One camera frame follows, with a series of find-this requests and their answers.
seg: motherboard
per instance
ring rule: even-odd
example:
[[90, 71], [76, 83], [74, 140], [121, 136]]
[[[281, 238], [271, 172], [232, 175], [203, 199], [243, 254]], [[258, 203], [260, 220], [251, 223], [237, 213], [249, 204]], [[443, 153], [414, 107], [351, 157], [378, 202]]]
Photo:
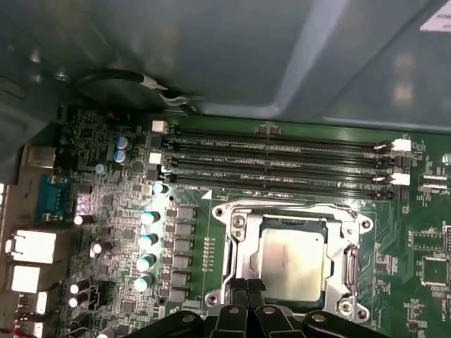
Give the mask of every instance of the motherboard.
[[[257, 277], [266, 302], [301, 317], [323, 308], [390, 337], [444, 337], [450, 140], [69, 108], [36, 214], [83, 226], [58, 330], [84, 313], [116, 337], [206, 315], [228, 278]], [[76, 299], [85, 280], [107, 296]]]

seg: green circuit board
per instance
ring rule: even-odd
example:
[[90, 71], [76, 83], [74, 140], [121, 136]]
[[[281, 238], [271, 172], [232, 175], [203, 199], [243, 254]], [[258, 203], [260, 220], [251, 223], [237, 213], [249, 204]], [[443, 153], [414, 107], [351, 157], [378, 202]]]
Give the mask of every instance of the green circuit board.
[[[390, 337], [446, 336], [446, 329], [451, 326], [451, 198], [446, 163], [449, 157], [451, 164], [451, 137], [204, 116], [131, 115], [125, 123], [114, 125], [106, 123], [106, 118], [94, 111], [69, 110], [66, 128], [72, 130], [70, 137], [76, 144], [78, 169], [61, 174], [70, 177], [75, 203], [80, 186], [92, 185], [86, 208], [98, 222], [91, 235], [110, 239], [115, 245], [112, 255], [96, 261], [80, 255], [71, 263], [70, 281], [93, 275], [115, 282], [113, 301], [94, 314], [93, 330], [114, 327], [121, 336], [180, 309], [205, 314], [204, 295], [221, 286], [223, 272], [225, 228], [212, 217], [211, 209], [224, 201], [251, 198], [347, 204], [369, 216], [375, 227], [362, 236], [359, 249], [359, 302], [371, 314], [365, 325]], [[199, 186], [168, 183], [166, 193], [152, 194], [152, 180], [145, 177], [150, 152], [146, 140], [152, 121], [162, 119], [181, 128], [211, 133], [254, 134], [272, 128], [284, 136], [322, 140], [378, 143], [410, 139], [411, 162], [404, 169], [410, 174], [410, 185], [389, 201], [264, 189], [256, 192], [210, 187], [208, 183]], [[114, 138], [118, 134], [139, 144], [130, 150], [131, 161], [125, 165], [112, 161]], [[105, 165], [106, 172], [97, 175], [94, 169], [100, 163]], [[168, 300], [170, 270], [163, 262], [163, 257], [170, 255], [166, 246], [172, 240], [168, 228], [175, 222], [168, 211], [178, 208], [195, 213], [190, 220], [194, 225], [190, 236], [190, 280], [186, 299], [181, 302]], [[150, 229], [140, 224], [140, 215], [149, 210], [161, 214], [160, 221]], [[146, 292], [137, 293], [132, 288], [139, 277], [134, 265], [144, 254], [138, 249], [137, 237], [148, 231], [157, 233], [161, 239], [153, 248], [159, 257], [152, 268], [156, 282]], [[74, 313], [66, 311], [62, 320], [73, 317], [77, 311], [82, 309]]]

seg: white label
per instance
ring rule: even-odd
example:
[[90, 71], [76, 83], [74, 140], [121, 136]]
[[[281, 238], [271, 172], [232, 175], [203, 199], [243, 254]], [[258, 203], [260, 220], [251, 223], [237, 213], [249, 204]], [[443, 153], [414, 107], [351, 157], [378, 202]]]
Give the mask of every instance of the white label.
[[423, 32], [451, 32], [451, 0], [440, 8], [421, 27]]

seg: white-topped capacitor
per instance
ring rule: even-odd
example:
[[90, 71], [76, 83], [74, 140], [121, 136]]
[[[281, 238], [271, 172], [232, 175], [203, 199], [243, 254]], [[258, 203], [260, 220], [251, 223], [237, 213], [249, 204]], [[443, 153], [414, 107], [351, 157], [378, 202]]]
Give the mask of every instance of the white-topped capacitor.
[[115, 142], [116, 148], [127, 151], [132, 147], [132, 143], [125, 136], [118, 136]]
[[90, 285], [91, 283], [89, 283], [89, 280], [80, 280], [79, 282], [72, 284], [69, 291], [71, 294], [77, 294], [83, 290], [86, 290]]
[[101, 332], [99, 332], [97, 338], [114, 338], [114, 331], [113, 329], [107, 327], [103, 329]]
[[126, 164], [128, 162], [127, 154], [124, 150], [116, 150], [113, 154], [113, 160], [119, 164]]
[[73, 218], [73, 224], [75, 225], [85, 225], [94, 223], [94, 216], [92, 215], [76, 215]]
[[156, 211], [145, 211], [140, 216], [143, 225], [151, 225], [160, 220], [160, 213]]
[[141, 249], [148, 249], [159, 240], [157, 234], [144, 234], [138, 239], [138, 245]]
[[168, 192], [169, 187], [161, 182], [155, 182], [152, 185], [152, 190], [154, 191], [154, 194], [165, 194]]
[[151, 266], [153, 266], [156, 262], [156, 256], [154, 254], [149, 254], [146, 256], [141, 257], [136, 261], [136, 270], [140, 271], [141, 273], [144, 273], [150, 269]]
[[154, 282], [154, 278], [151, 275], [145, 274], [141, 275], [133, 282], [133, 289], [138, 292], [144, 292], [150, 287]]
[[89, 296], [86, 292], [80, 292], [79, 294], [76, 294], [74, 297], [69, 299], [69, 306], [71, 308], [76, 308], [81, 303], [84, 303], [88, 300]]
[[92, 246], [92, 251], [95, 254], [100, 254], [101, 252], [108, 252], [110, 250], [112, 250], [113, 248], [113, 244], [111, 242], [101, 242], [101, 243], [96, 243]]
[[104, 164], [101, 164], [101, 163], [96, 165], [95, 170], [96, 170], [96, 174], [98, 174], [98, 175], [103, 175], [104, 173], [106, 173], [106, 167]]

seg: cpu socket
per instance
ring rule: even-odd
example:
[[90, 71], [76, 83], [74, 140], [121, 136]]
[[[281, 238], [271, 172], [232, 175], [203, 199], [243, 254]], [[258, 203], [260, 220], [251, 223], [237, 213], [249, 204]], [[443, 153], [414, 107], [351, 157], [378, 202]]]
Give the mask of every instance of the cpu socket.
[[295, 315], [324, 310], [355, 323], [369, 319], [357, 302], [360, 236], [372, 219], [349, 206], [241, 199], [216, 206], [225, 225], [223, 282], [207, 306], [228, 303], [228, 281], [260, 278], [265, 302]]

